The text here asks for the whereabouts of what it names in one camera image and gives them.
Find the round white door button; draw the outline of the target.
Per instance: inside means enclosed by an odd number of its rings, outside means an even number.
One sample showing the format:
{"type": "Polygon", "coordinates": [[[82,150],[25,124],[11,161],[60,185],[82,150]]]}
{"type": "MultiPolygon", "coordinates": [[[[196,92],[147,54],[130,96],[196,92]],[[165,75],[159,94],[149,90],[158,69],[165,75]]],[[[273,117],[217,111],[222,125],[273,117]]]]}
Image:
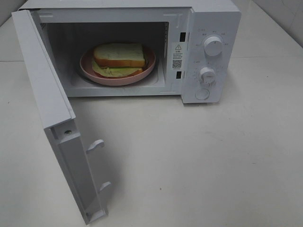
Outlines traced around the round white door button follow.
{"type": "Polygon", "coordinates": [[[195,97],[198,100],[207,100],[210,96],[208,89],[202,88],[195,93],[195,97]]]}

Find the sandwich with lettuce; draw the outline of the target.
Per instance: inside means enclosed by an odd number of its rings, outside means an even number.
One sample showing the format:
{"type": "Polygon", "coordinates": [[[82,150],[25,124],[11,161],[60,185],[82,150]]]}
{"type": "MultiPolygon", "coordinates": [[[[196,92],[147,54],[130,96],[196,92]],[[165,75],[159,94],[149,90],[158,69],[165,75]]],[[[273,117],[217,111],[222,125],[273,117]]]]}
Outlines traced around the sandwich with lettuce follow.
{"type": "Polygon", "coordinates": [[[145,58],[141,44],[101,44],[93,49],[92,68],[107,78],[122,78],[143,72],[145,58]]]}

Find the pink round plate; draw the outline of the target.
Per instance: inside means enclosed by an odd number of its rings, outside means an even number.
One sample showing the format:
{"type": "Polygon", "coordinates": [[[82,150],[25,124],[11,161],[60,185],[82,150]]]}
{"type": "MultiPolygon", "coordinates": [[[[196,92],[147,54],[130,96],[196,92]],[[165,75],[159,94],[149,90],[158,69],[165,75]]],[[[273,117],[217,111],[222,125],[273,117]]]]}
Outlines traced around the pink round plate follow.
{"type": "Polygon", "coordinates": [[[145,66],[142,71],[137,71],[124,77],[105,77],[93,69],[93,50],[84,53],[80,58],[80,69],[82,74],[93,82],[105,86],[124,86],[138,82],[146,78],[154,69],[156,64],[155,52],[149,47],[143,46],[145,66]]]}

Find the white microwave door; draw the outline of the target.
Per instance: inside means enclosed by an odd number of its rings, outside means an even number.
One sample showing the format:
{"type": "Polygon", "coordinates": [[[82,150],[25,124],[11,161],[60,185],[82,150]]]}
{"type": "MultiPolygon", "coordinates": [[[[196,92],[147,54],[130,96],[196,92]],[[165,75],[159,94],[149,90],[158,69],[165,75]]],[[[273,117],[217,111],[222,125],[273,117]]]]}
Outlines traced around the white microwave door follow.
{"type": "Polygon", "coordinates": [[[38,14],[20,10],[13,12],[12,18],[44,132],[84,222],[90,224],[107,214],[101,195],[108,191],[111,182],[97,187],[88,159],[92,151],[104,146],[104,141],[96,140],[84,148],[38,14]]]}

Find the lower white timer knob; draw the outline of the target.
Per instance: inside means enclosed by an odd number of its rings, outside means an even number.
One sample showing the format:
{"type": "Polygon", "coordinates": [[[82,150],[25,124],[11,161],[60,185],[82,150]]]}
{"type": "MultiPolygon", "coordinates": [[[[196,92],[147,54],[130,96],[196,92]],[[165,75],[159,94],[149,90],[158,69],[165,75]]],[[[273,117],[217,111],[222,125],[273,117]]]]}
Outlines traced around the lower white timer knob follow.
{"type": "Polygon", "coordinates": [[[210,67],[203,67],[200,72],[200,80],[204,84],[211,84],[215,81],[216,73],[214,69],[210,67]]]}

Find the white warning label sticker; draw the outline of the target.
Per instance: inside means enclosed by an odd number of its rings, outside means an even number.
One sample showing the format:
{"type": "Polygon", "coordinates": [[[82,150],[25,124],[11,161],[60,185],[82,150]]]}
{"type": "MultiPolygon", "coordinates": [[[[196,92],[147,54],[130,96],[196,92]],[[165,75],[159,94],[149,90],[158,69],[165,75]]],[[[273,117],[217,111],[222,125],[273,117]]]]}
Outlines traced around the white warning label sticker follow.
{"type": "Polygon", "coordinates": [[[182,70],[186,55],[186,45],[184,42],[174,42],[171,44],[171,69],[182,70]]]}

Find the white microwave oven body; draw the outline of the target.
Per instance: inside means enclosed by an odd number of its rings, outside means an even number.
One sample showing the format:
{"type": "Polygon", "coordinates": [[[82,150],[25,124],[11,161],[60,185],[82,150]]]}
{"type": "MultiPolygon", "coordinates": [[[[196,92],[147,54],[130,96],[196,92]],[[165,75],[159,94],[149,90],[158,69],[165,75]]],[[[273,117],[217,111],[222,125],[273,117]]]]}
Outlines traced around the white microwave oven body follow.
{"type": "Polygon", "coordinates": [[[241,12],[230,0],[29,0],[18,10],[38,14],[67,97],[179,95],[184,103],[219,101],[241,12]],[[218,35],[222,52],[208,56],[204,40],[218,35]],[[141,43],[156,55],[154,86],[75,87],[70,83],[81,56],[102,43],[141,43]],[[184,42],[182,70],[171,69],[171,44],[184,42]],[[199,72],[210,67],[215,81],[204,84],[199,72]],[[207,100],[195,93],[208,89],[207,100]]]}

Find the glass microwave turntable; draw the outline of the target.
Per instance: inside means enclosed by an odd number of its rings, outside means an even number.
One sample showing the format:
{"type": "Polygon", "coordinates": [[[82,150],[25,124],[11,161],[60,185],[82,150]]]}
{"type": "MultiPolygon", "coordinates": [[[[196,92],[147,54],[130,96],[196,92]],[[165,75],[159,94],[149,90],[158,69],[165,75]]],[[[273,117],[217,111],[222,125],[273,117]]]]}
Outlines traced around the glass microwave turntable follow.
{"type": "MultiPolygon", "coordinates": [[[[158,64],[156,63],[156,66],[154,67],[153,71],[147,77],[135,83],[124,85],[124,87],[137,87],[137,86],[150,87],[156,85],[158,81],[159,81],[158,64]]],[[[101,85],[99,83],[90,80],[89,78],[85,77],[80,66],[75,67],[74,74],[70,78],[70,83],[75,87],[117,87],[117,86],[101,85]]]]}

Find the upper white power knob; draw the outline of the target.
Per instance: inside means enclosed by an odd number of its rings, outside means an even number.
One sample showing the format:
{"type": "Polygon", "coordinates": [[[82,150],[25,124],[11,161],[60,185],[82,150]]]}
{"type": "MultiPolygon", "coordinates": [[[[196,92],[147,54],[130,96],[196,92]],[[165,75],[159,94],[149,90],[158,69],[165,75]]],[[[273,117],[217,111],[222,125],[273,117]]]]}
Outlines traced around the upper white power knob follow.
{"type": "Polygon", "coordinates": [[[222,38],[218,35],[207,37],[203,42],[204,51],[208,56],[214,57],[219,55],[223,50],[222,38]]]}

